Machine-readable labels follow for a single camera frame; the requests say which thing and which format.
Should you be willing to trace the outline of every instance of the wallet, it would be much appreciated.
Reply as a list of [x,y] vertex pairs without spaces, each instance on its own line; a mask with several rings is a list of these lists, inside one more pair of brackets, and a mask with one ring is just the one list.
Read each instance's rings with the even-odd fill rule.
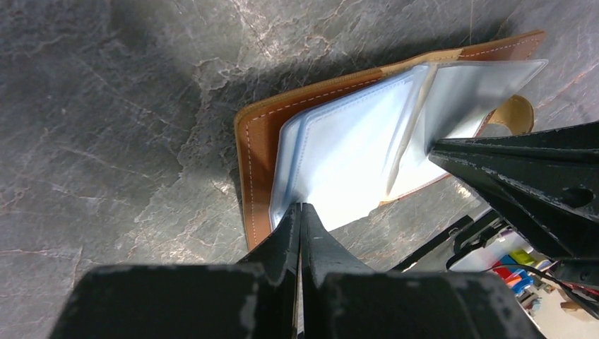
[[[269,214],[269,210],[272,212],[271,198],[276,195],[276,192],[273,191],[273,183],[275,182],[275,166],[280,147],[279,136],[284,125],[289,122],[286,127],[292,126],[294,121],[292,118],[300,112],[317,110],[319,106],[340,97],[359,90],[369,90],[370,87],[376,86],[376,83],[397,81],[394,77],[405,75],[406,71],[414,73],[421,70],[421,73],[424,74],[429,73],[429,71],[423,71],[425,68],[439,69],[439,67],[444,68],[453,64],[452,67],[448,67],[448,69],[452,69],[456,65],[456,61],[526,60],[544,37],[544,32],[534,31],[470,47],[430,52],[388,66],[308,85],[243,108],[235,117],[235,137],[241,177],[243,219],[249,249],[252,250],[267,238],[272,232],[273,226],[276,225],[277,213],[275,212],[277,208],[280,210],[282,207],[273,206],[275,211],[271,214]],[[533,74],[538,68],[530,67],[529,73]],[[426,76],[424,78],[421,76],[418,79],[416,81],[426,81]],[[533,122],[532,105],[523,97],[514,95],[498,108],[489,109],[482,124],[478,124],[476,130],[471,133],[478,135],[487,123],[502,124],[512,134],[527,133],[532,129]],[[387,164],[385,170],[393,171],[395,167]],[[416,187],[404,187],[399,190],[400,194],[391,192],[395,183],[388,181],[386,184],[388,192],[391,193],[382,196],[379,203],[407,196],[409,193],[422,189],[446,176],[446,174],[442,174],[435,180]]]

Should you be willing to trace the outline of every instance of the wallet strap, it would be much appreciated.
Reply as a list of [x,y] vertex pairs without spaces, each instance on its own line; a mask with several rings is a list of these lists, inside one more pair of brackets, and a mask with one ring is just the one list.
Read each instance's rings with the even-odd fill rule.
[[489,124],[503,125],[514,136],[530,133],[535,126],[535,111],[526,98],[513,95],[491,114]]

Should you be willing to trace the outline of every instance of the card holder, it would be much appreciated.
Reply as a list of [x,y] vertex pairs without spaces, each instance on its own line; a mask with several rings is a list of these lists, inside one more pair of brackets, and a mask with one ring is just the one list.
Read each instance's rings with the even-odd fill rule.
[[271,224],[305,202],[331,231],[438,180],[433,142],[473,137],[545,64],[425,63],[301,112],[280,130]]
[[[241,177],[243,222],[249,249],[253,249],[271,233],[268,207],[273,188],[279,130],[297,113],[422,62],[526,60],[544,39],[544,32],[533,31],[470,47],[429,52],[398,63],[298,88],[256,102],[239,111],[235,117],[235,138]],[[493,115],[490,114],[486,122],[504,124],[514,133],[525,133],[533,125],[532,107],[526,99],[515,96],[496,109]]]

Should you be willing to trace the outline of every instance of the blue object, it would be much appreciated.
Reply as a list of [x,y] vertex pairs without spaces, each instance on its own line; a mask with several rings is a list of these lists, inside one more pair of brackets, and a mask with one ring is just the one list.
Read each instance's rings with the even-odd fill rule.
[[[504,265],[514,264],[514,263],[517,264],[517,262],[515,262],[515,260],[513,260],[509,255],[504,256],[500,260],[500,262]],[[514,291],[514,293],[516,293],[517,295],[521,294],[525,288],[527,288],[528,286],[530,286],[534,283],[534,280],[522,268],[512,268],[512,267],[506,267],[506,268],[513,274],[517,274],[520,276],[520,281],[518,281],[514,286],[511,287],[511,290]]]

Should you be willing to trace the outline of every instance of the colorful object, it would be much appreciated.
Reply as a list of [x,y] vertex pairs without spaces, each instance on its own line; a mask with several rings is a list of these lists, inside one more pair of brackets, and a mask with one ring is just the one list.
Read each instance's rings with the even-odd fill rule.
[[526,253],[523,249],[517,249],[515,251],[510,252],[509,256],[515,260],[515,262],[521,265],[533,266],[535,263],[535,259],[530,256],[530,254]]
[[541,261],[535,262],[535,264],[533,266],[534,266],[534,268],[536,268],[538,270],[546,270],[552,264],[553,263],[551,261],[545,259],[545,260],[541,260]]
[[[510,265],[517,263],[510,256],[504,256],[500,261],[496,262],[493,267],[499,265]],[[532,285],[533,279],[528,275],[526,271],[521,268],[510,268],[510,267],[496,267],[493,271],[505,281],[514,293],[517,295],[522,293],[525,288]]]

